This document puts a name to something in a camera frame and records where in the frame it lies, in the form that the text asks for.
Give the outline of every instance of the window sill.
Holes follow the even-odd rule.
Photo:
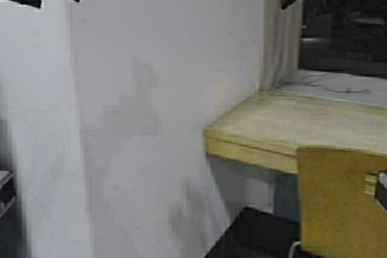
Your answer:
[[[323,87],[305,85],[288,85],[278,88],[275,91],[387,107],[387,79],[309,71],[305,69],[297,70],[290,78],[292,80],[300,80],[301,78],[310,75],[321,76],[326,74],[328,74],[327,78],[320,82],[314,82],[313,84],[324,85],[327,88],[339,91],[346,90],[347,88],[351,88],[352,90],[368,89],[371,90],[371,93],[331,92]]]

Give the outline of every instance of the cable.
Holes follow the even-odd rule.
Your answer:
[[[300,241],[294,242],[292,246],[290,247],[288,258],[294,257],[294,252],[296,251],[296,248],[301,245]]]
[[[327,77],[328,76],[331,76],[331,77],[335,77],[336,75],[335,74],[332,74],[332,73],[328,73],[328,74],[321,74],[321,75],[314,75],[314,74],[310,74],[310,75],[307,75],[307,76],[303,76],[301,77],[299,80],[297,81],[284,81],[284,82],[279,82],[275,87],[278,89],[282,86],[291,86],[291,85],[302,85],[302,86],[310,86],[310,87],[321,87],[323,88],[324,90],[326,91],[329,91],[329,92],[337,92],[337,93],[364,93],[364,94],[372,94],[372,91],[370,89],[351,89],[351,87],[349,86],[346,90],[340,90],[340,89],[331,89],[325,85],[321,85],[321,84],[313,84],[315,82],[320,82],[320,81],[323,81],[323,80],[326,80],[328,79]],[[304,80],[308,79],[308,78],[311,78],[311,77],[317,77],[317,79],[314,79],[314,80],[310,80],[308,82],[303,82]]]

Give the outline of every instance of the yellow chair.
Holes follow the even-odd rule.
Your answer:
[[[302,248],[326,258],[387,257],[387,212],[374,200],[387,156],[303,146],[297,159]]]

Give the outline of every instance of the white wall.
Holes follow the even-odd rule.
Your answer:
[[[270,210],[263,173],[206,158],[201,136],[258,87],[261,5],[71,6],[97,258],[203,257],[243,205]]]
[[[9,223],[27,232],[21,257],[92,257],[67,2],[15,5],[0,2],[0,143],[13,154],[2,165],[16,170],[22,216],[0,223],[20,220]]]

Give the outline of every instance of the chair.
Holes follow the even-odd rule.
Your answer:
[[[387,156],[302,146],[297,159],[303,250],[326,258],[386,257],[387,212],[374,191]]]

